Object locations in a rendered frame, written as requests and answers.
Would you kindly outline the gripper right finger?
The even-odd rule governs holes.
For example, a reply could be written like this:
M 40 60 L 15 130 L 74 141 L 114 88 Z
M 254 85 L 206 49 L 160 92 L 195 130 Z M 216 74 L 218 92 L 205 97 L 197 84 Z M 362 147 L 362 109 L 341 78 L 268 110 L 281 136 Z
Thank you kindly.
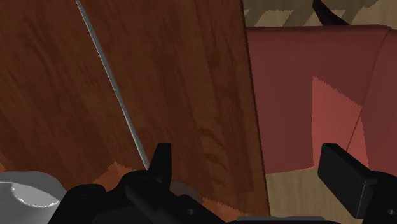
M 372 171 L 336 143 L 324 143 L 320 180 L 362 224 L 397 224 L 397 177 Z

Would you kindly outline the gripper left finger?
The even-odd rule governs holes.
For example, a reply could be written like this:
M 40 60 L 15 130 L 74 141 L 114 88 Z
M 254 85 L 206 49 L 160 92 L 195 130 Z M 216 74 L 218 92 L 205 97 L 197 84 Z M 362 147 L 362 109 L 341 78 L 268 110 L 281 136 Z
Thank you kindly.
M 226 224 L 188 195 L 170 190 L 171 144 L 158 143 L 146 170 L 124 174 L 115 188 L 78 185 L 67 191 L 48 224 Z

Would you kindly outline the red sofa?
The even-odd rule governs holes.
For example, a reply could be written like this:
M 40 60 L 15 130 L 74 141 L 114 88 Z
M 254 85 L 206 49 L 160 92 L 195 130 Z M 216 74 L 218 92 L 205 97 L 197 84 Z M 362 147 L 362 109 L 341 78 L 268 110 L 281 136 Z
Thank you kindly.
M 397 30 L 383 25 L 247 30 L 265 172 L 317 167 L 337 143 L 397 176 Z

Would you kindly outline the grey cup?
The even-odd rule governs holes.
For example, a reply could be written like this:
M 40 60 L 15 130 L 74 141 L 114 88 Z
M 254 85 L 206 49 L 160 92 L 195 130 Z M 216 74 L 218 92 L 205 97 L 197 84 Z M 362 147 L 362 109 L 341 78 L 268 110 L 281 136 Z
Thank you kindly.
M 0 224 L 48 224 L 65 194 L 47 173 L 0 172 Z

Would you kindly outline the thin grey metal utensil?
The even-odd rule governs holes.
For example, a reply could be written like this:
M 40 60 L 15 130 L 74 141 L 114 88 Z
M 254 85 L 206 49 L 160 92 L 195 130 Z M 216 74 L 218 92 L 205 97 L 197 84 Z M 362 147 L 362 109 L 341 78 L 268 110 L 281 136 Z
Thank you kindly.
M 80 0 L 75 0 L 76 5 L 79 9 L 79 12 L 81 14 L 81 17 L 87 27 L 88 33 L 92 39 L 92 42 L 95 46 L 95 49 L 97 51 L 97 54 L 101 60 L 102 66 L 106 72 L 106 75 L 108 77 L 108 80 L 111 84 L 111 87 L 113 89 L 113 92 L 116 95 L 117 101 L 122 109 L 122 113 L 124 116 L 124 119 L 126 121 L 126 124 L 129 128 L 129 132 L 134 140 L 134 144 L 137 148 L 137 152 L 141 158 L 141 161 L 143 163 L 143 166 L 145 169 L 149 169 L 150 168 L 150 162 L 148 160 L 148 157 L 146 155 L 146 152 L 144 151 L 142 142 L 139 139 L 139 136 L 137 135 L 137 132 L 132 124 L 132 120 L 130 119 L 127 107 L 122 99 L 122 95 L 120 92 L 120 89 L 118 87 L 118 84 L 115 80 L 115 77 L 113 76 L 113 72 L 110 68 L 110 65 L 108 63 L 108 60 L 103 52 L 102 46 L 99 43 L 98 37 L 94 31 L 94 28 L 92 26 L 92 24 L 90 23 L 89 17 L 81 3 Z M 188 196 L 193 197 L 193 199 L 195 199 L 198 203 L 203 203 L 202 198 L 198 195 L 198 192 L 191 186 L 187 185 L 186 183 L 182 183 L 182 182 L 178 182 L 178 181 L 170 181 L 170 183 L 166 183 L 164 178 L 157 178 L 157 180 L 166 185 L 166 188 L 168 190 L 172 190 L 173 193 L 177 193 L 177 195 L 182 195 L 182 194 L 187 194 Z

